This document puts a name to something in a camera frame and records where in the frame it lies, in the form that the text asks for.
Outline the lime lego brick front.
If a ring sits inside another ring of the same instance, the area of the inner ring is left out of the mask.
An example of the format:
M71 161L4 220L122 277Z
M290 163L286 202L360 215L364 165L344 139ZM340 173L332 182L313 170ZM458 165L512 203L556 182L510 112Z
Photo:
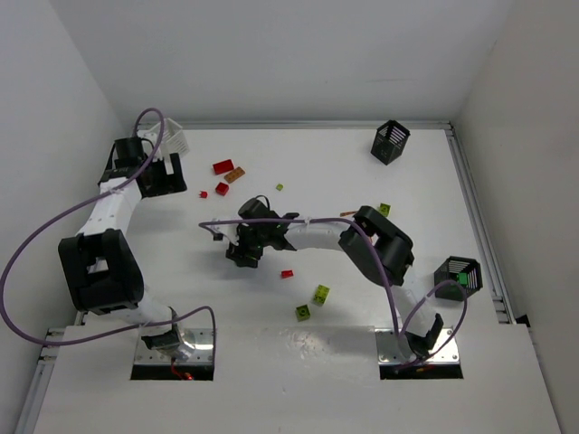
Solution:
M309 320L311 318L311 313L310 313L308 305L302 305L302 306L296 307L295 312L296 312L296 317L297 317L299 322L306 321L306 320Z

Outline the dark green lego brick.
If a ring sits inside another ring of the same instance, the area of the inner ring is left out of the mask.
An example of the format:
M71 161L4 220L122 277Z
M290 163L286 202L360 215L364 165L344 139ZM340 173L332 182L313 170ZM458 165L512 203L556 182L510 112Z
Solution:
M459 273L457 275L457 281L462 285L462 286L468 286L470 283L470 278L469 275L467 273Z

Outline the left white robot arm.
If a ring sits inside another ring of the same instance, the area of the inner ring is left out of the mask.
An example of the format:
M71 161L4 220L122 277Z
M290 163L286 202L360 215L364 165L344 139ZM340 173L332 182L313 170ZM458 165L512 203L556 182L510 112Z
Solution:
M144 143L141 137L115 141L99 181L102 198L77 234L60 241L58 253L78 311L144 326L147 349L176 357L183 343L176 312L149 294L126 232L142 199L181 193L186 183L180 155L166 148L142 169Z

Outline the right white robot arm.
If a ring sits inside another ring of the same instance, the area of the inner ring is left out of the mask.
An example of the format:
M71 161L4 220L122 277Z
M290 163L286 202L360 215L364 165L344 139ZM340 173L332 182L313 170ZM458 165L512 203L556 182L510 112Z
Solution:
M277 251L344 252L370 282L382 287L393 315L394 331L418 359L434 347L443 320L422 291L405 285L414 262L413 241L379 211L362 206L352 219L308 219L298 212L280 216L269 202L251 198L235 221L213 221L207 230L215 241L228 241L225 257L240 268L255 269L267 248Z

